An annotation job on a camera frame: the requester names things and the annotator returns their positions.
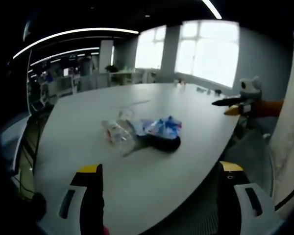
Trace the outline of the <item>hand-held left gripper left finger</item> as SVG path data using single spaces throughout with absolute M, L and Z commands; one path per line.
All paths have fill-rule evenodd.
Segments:
M 60 165 L 38 167 L 38 191 L 46 199 L 39 226 L 47 235 L 103 235 L 103 169 Z

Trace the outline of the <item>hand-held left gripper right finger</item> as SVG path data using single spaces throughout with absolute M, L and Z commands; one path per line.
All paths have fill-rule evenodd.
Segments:
M 219 235 L 272 235 L 283 222 L 270 196 L 237 164 L 218 163 L 217 193 Z

